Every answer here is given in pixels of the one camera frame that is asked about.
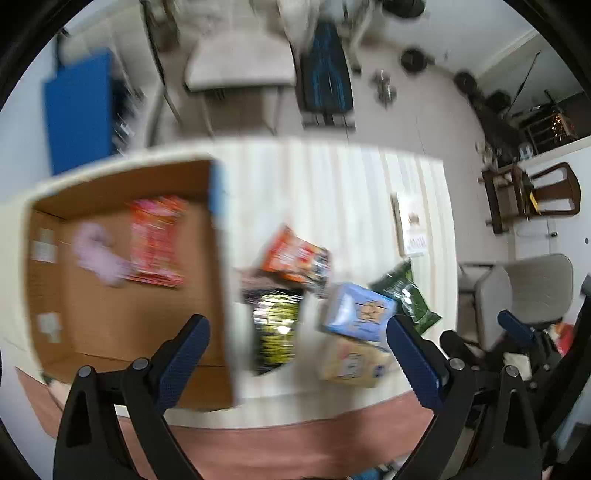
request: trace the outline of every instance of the blue board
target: blue board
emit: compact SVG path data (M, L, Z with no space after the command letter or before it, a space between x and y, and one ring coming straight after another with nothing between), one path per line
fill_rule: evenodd
M112 54L67 66L45 84L45 113L53 174L113 153Z

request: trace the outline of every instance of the cable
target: cable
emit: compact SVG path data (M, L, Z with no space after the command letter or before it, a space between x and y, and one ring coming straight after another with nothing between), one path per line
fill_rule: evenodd
M509 115L509 112L511 111L511 109L513 108L513 105L515 105L515 101L517 100L517 97L519 96L519 94L522 92L523 87L525 86L525 82L527 82L528 77L530 76L531 73L531 69L534 68L535 65L535 61L538 59L538 56L540 55L540 51L538 53L535 54L535 57L533 59L533 61L531 62L530 65L530 69L527 72L527 75L525 75L525 78L523 79L523 82L521 82L521 85L519 86L519 88L517 89L517 93L515 94L515 98L513 99L513 102L511 103L511 106L509 107L509 109L505 112L505 115L503 117L507 118L507 115Z

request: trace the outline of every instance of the pink object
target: pink object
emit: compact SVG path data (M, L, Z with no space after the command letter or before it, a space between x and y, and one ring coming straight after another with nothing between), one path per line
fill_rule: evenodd
M107 230L98 223L86 222L77 231L73 247L78 265L96 273L101 282L115 286L131 272L131 265L111 251L112 243Z

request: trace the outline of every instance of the wooden chair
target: wooden chair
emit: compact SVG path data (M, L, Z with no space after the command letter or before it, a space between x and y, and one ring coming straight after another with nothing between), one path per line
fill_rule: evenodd
M564 170L566 178L543 187L535 187L533 185L533 180L538 180L556 170ZM499 178L504 179L505 183L495 185L495 179ZM538 216L574 216L579 213L581 208L581 188L579 181L572 168L570 168L570 165L566 162L557 163L532 176L529 176L516 164L511 166L510 171L501 173L485 170L482 172L482 179L479 179L479 182L484 183L486 187L486 195L491 209L491 219L487 220L486 224L493 227L495 235L501 235L507 232L506 224L512 223L519 218L530 220ZM513 187L515 192L517 212L501 215L497 191L509 187ZM534 199L538 203L552 200L570 200L573 206L566 210L540 210L538 212L530 200L530 193L534 195Z

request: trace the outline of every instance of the screw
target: screw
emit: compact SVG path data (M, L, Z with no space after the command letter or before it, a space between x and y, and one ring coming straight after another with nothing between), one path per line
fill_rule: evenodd
M85 365L83 367L80 367L80 369L78 370L78 376L79 377L88 377L88 375L90 375L92 373L92 367L89 367L88 365Z
M132 366L134 367L134 370L143 370L148 366L148 364L149 362L147 358L137 358L134 360Z
M510 377L517 378L519 376L519 370L517 370L517 367L514 367L513 365L507 365L505 367L505 371Z
M452 367L454 370L464 370L466 364L464 363L464 360L460 358L452 358L449 361L449 366Z

